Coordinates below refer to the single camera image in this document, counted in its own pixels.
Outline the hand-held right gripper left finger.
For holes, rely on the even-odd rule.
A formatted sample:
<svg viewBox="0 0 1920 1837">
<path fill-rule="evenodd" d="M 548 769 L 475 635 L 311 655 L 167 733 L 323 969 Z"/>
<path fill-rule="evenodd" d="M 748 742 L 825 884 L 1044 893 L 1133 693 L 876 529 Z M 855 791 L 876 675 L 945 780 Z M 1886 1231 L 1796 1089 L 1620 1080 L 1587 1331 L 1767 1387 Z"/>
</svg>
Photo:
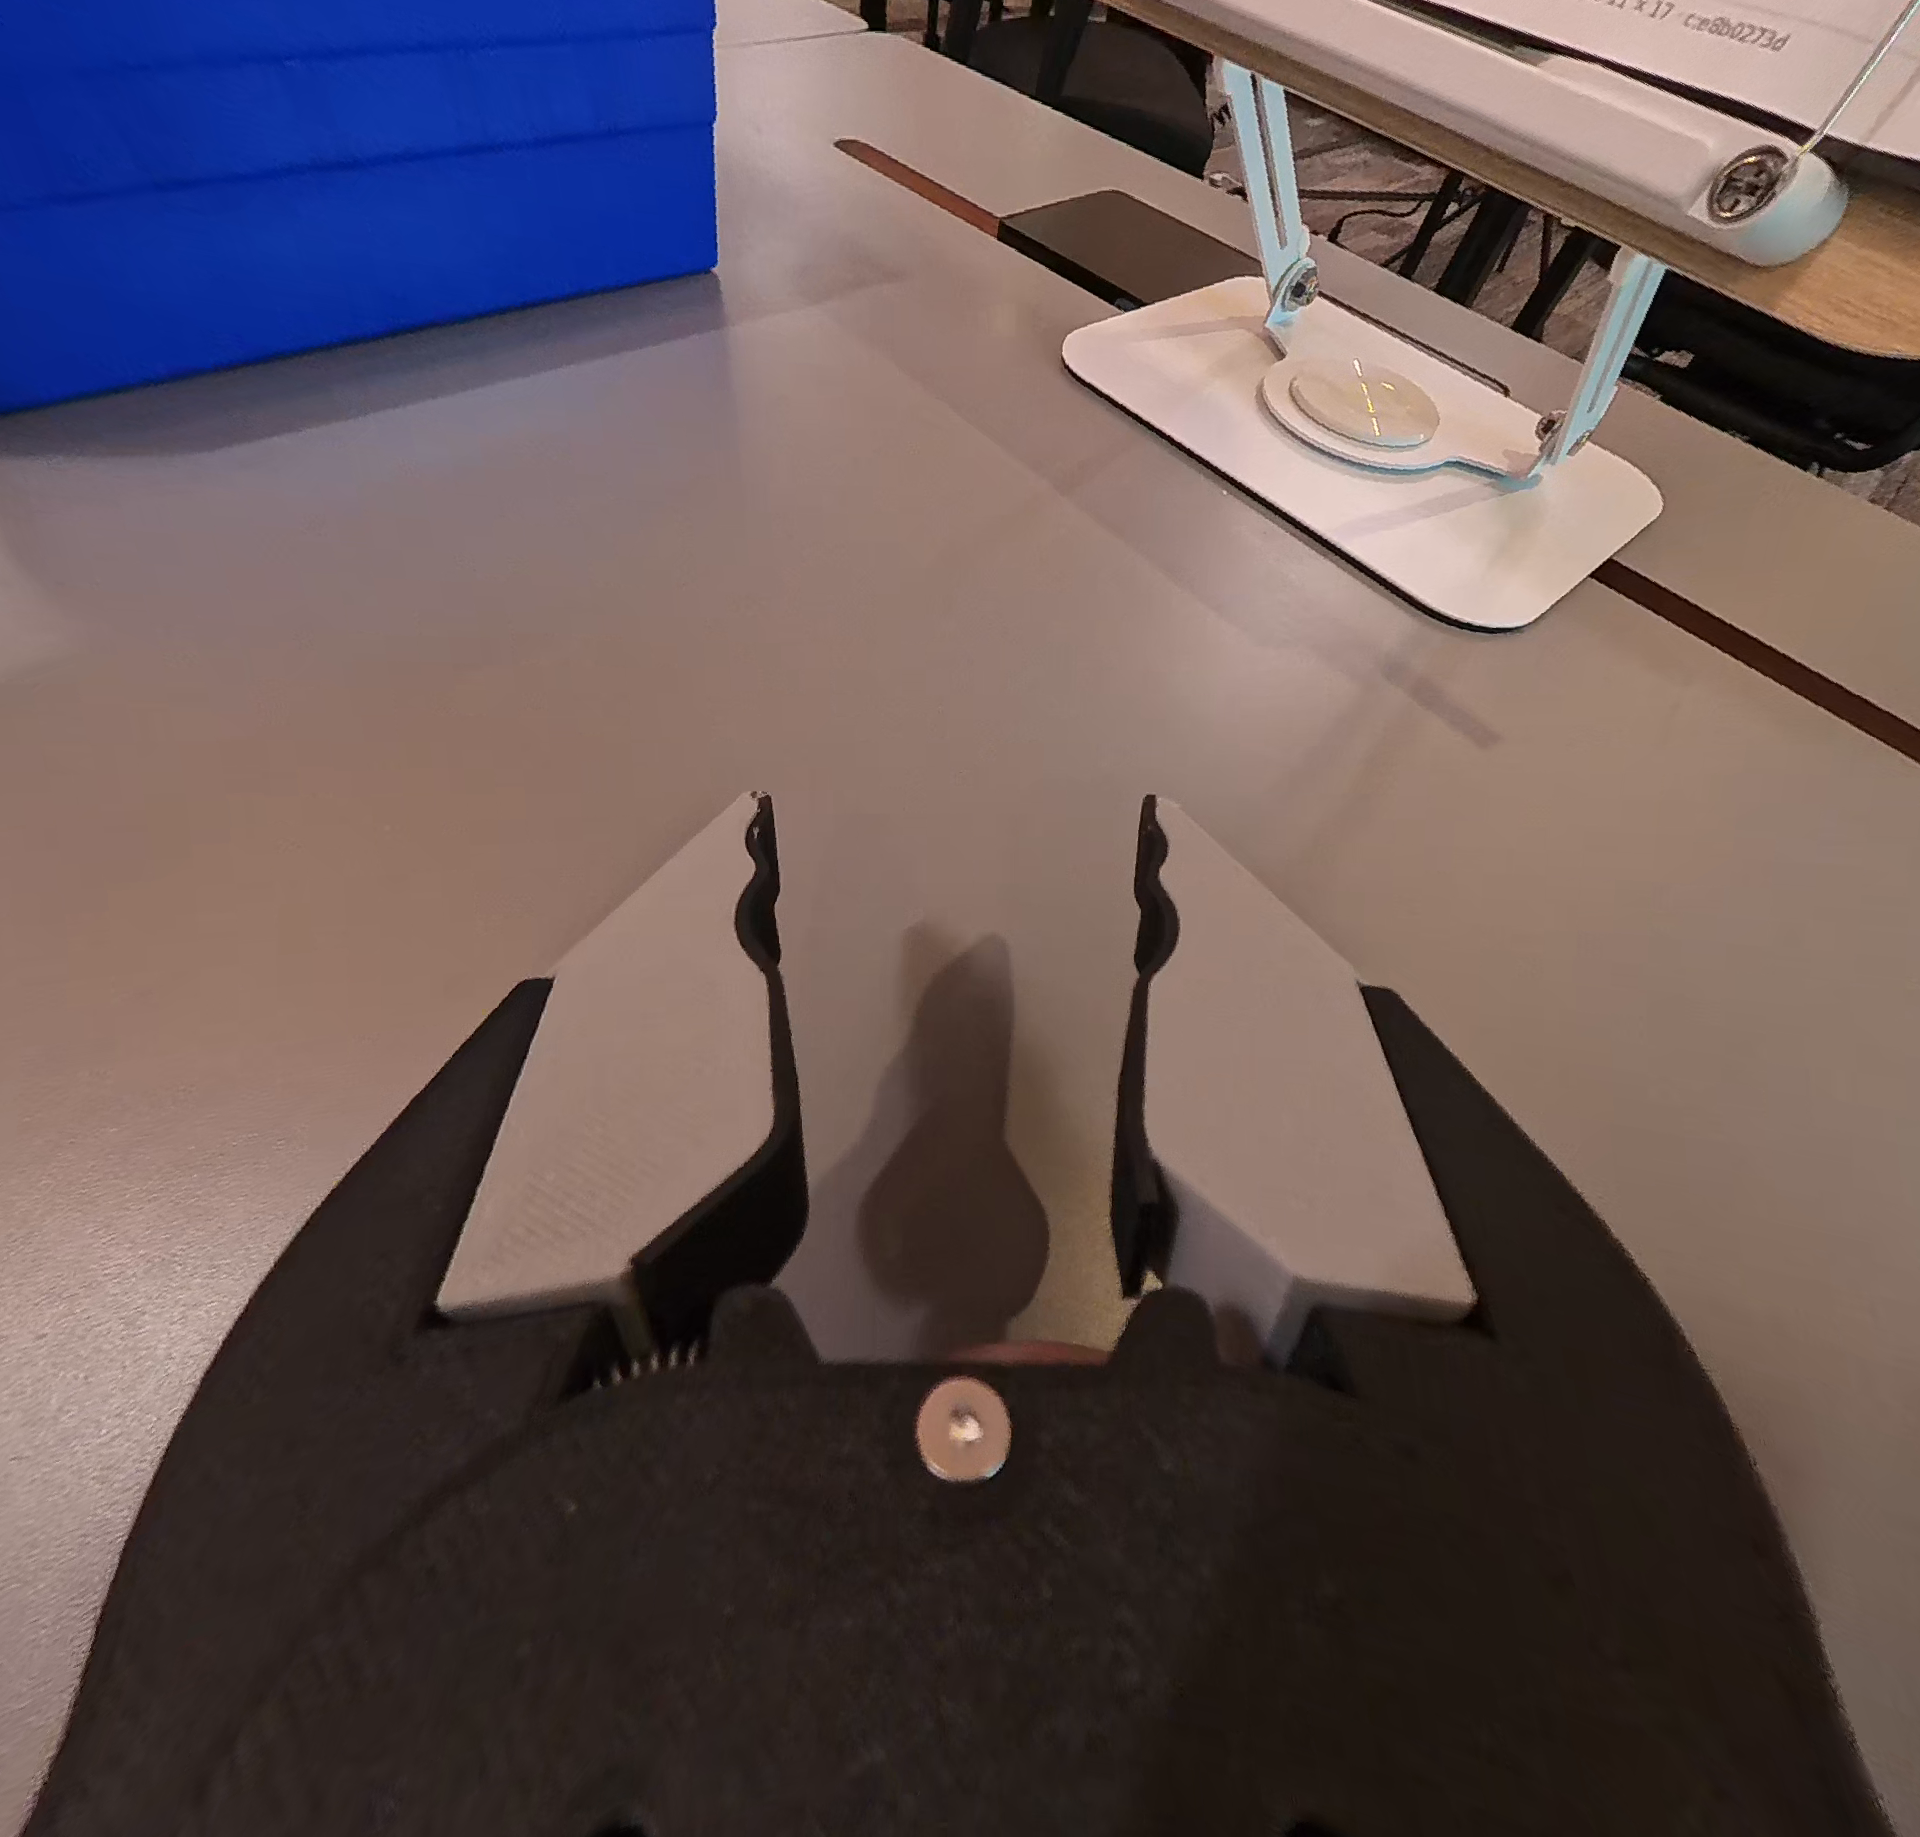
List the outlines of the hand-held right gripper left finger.
<svg viewBox="0 0 1920 1837">
<path fill-rule="evenodd" d="M 779 818 L 748 791 L 558 956 L 437 1312 L 590 1303 L 632 1340 L 706 1340 L 799 1243 Z"/>
</svg>

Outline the instruction sheet on stand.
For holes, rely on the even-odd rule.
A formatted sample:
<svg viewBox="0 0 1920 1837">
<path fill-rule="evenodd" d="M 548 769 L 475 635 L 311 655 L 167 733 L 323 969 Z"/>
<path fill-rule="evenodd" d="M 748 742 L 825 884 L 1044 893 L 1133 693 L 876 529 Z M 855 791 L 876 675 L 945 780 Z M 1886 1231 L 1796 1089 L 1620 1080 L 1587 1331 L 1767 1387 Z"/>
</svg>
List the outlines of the instruction sheet on stand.
<svg viewBox="0 0 1920 1837">
<path fill-rule="evenodd" d="M 1524 632 L 1629 553 L 1663 496 L 1595 450 L 1627 359 L 1677 266 L 1840 351 L 1913 359 L 1913 313 L 1866 327 L 1835 266 L 1873 228 L 1835 121 L 1762 121 L 1613 60 L 1427 0 L 1104 0 L 1218 55 L 1258 277 L 1066 334 L 1072 384 L 1311 529 L 1353 573 L 1458 632 Z M 1595 334 L 1560 411 L 1524 411 L 1317 279 L 1290 93 L 1620 246 Z"/>
</svg>

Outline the blue plastic bin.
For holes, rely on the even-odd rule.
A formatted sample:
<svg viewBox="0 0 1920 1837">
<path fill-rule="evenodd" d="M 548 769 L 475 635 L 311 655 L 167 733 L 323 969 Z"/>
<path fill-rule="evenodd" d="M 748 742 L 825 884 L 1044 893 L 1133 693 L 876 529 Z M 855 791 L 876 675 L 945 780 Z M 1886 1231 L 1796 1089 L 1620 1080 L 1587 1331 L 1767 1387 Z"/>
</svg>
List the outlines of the blue plastic bin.
<svg viewBox="0 0 1920 1837">
<path fill-rule="evenodd" d="M 718 266 L 718 0 L 0 0 L 0 411 Z"/>
</svg>

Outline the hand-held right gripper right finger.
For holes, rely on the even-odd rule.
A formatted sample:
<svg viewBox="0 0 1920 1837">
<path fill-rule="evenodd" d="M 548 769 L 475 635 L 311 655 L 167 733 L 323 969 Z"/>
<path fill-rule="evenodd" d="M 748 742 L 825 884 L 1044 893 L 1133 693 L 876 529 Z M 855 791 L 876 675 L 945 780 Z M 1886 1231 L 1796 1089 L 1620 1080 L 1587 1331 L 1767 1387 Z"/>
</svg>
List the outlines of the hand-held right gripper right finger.
<svg viewBox="0 0 1920 1837">
<path fill-rule="evenodd" d="M 1133 914 L 1105 1178 L 1122 1292 L 1202 1292 L 1246 1362 L 1290 1362 L 1317 1305 L 1472 1324 L 1354 969 L 1159 791 L 1133 827 Z"/>
</svg>

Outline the black office chair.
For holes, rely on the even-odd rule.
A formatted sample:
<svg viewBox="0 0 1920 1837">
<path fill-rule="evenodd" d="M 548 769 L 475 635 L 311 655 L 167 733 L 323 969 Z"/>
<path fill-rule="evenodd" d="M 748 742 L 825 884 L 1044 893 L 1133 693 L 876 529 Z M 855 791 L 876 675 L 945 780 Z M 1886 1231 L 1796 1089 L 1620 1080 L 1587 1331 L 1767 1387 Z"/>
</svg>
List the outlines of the black office chair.
<svg viewBox="0 0 1920 1837">
<path fill-rule="evenodd" d="M 1920 360 L 1835 351 L 1677 266 L 1620 384 L 1811 476 L 1866 476 L 1920 450 Z"/>
<path fill-rule="evenodd" d="M 1127 13 L 1098 13 L 1098 0 L 1033 0 L 1030 13 L 924 0 L 924 47 L 1159 169 L 1212 177 L 1212 55 Z"/>
</svg>

